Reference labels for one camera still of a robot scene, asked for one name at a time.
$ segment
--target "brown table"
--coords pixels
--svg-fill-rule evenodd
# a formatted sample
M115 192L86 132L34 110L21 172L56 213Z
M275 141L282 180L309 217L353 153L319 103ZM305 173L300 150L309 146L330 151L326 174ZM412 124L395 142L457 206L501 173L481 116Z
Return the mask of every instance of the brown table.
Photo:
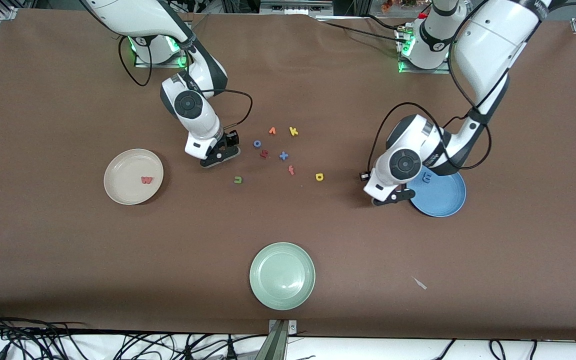
M576 338L576 35L566 22L544 23L510 72L492 153L462 172L466 205L448 218L372 207L358 173L393 105L418 102L441 123L467 111L450 76L398 73L390 41L307 16L211 15L196 32L228 88L254 97L237 128L242 155L209 170L184 153L186 131L160 101L174 70L134 85L113 34L83 11L23 9L3 23L0 313L121 330L259 333L284 318L313 335ZM210 102L224 124L247 109L238 95ZM378 154L416 111L393 114ZM471 160L485 147L484 137ZM123 206L103 174L132 148L156 152L165 181L149 202ZM306 249L317 271L311 297L286 312L259 303L248 280L254 255L281 241Z

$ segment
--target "black strap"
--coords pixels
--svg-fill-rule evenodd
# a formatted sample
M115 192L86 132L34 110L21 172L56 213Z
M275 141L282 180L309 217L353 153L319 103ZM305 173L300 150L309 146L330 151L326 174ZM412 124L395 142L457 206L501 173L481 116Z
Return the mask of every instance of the black strap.
M430 51L434 53L438 53L439 51L444 50L447 46L450 45L450 43L453 42L453 39L455 38L455 36L452 36L447 39L438 39L430 35L426 30L425 21L421 23L421 26L419 26L419 35L421 35L421 39L423 39L423 42L428 44L428 46L430 47Z
M542 0L510 0L511 2L517 3L522 7L530 10L533 14L537 16L539 22L546 20L549 10L548 7L542 2Z
M452 10L448 10L448 11L444 11L442 9L438 9L435 6L435 3L432 3L432 9L434 10L435 13L437 13L437 15L439 16L451 16L452 14L454 14L457 11L457 4L454 5L454 7L452 8Z

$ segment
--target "plate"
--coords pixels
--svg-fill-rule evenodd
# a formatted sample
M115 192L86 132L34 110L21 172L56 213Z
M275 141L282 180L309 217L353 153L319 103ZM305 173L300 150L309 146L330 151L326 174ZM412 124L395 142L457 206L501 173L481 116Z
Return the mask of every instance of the plate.
M313 292L315 265L308 253L293 243L269 244L250 266L250 287L270 309L295 309Z
M137 205L152 198L163 179L162 160L152 151L133 148L110 161L103 175L103 187L117 203Z
M410 202L431 217L449 217L466 202L466 183L459 173L439 176L422 166L419 175L407 183L407 187L415 193Z

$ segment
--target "green plate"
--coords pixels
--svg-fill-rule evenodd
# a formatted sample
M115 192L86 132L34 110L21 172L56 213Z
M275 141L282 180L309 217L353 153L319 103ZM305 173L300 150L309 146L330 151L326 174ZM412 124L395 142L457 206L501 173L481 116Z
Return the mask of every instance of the green plate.
M315 265L308 253L293 243L269 244L252 261L250 287L270 309L295 309L313 292Z

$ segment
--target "blue plate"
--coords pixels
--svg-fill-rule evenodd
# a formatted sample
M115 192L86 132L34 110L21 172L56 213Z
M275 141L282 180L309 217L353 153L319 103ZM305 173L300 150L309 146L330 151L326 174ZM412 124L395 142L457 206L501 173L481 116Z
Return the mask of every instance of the blue plate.
M466 183L459 173L439 176L422 166L419 175L407 183L414 190L414 207L431 217L449 217L466 202Z

